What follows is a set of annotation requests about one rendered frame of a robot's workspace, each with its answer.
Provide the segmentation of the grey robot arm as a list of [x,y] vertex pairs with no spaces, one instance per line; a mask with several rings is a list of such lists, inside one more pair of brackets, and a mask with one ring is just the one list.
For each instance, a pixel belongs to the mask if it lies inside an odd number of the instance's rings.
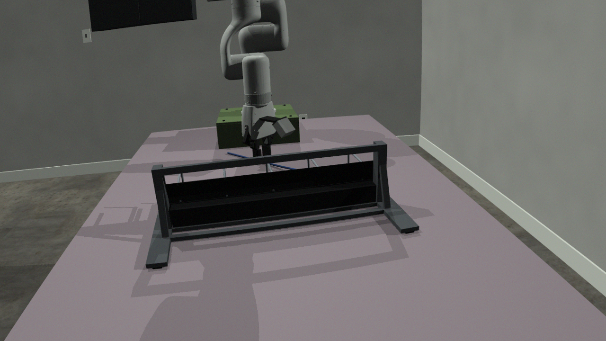
[[[223,75],[228,80],[244,79],[245,104],[270,103],[270,61],[263,52],[282,51],[288,46],[285,0],[231,0],[231,3],[233,19],[220,45]],[[251,26],[255,22],[273,25]],[[230,55],[230,42],[239,30],[241,54]],[[281,138],[296,130],[286,116],[259,120],[273,123]]]

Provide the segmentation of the black patch panel rack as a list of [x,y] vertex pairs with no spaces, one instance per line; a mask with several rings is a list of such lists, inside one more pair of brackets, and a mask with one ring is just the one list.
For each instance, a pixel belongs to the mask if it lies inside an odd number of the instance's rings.
[[[358,153],[373,153],[373,161],[361,161],[356,155]],[[359,162],[350,163],[350,154]],[[347,155],[345,164],[319,167],[313,159],[342,155]],[[273,172],[270,166],[270,163],[306,159],[308,168],[303,169]],[[310,159],[316,168],[310,168]],[[260,164],[266,164],[266,173],[226,177],[226,168]],[[183,173],[214,169],[223,169],[223,178],[184,182]],[[163,266],[168,266],[171,242],[176,241],[306,226],[380,214],[384,214],[400,233],[407,234],[419,230],[417,223],[390,197],[387,144],[383,141],[373,142],[370,145],[236,158],[165,168],[160,164],[153,165],[151,173],[158,203],[158,215],[154,224],[146,269],[162,269]],[[176,173],[179,173],[177,183],[165,184],[164,175]],[[180,176],[182,183],[179,182]],[[378,208],[285,222],[172,234],[374,206]]]

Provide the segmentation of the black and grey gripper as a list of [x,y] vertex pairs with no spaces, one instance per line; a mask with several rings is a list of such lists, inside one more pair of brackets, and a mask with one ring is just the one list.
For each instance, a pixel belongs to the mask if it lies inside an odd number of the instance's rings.
[[[266,116],[276,117],[272,101],[258,105],[245,104],[242,108],[242,143],[249,145],[253,157],[271,155],[271,145],[277,131],[272,126],[273,123],[259,120]],[[263,140],[262,153],[259,149],[260,138]]]

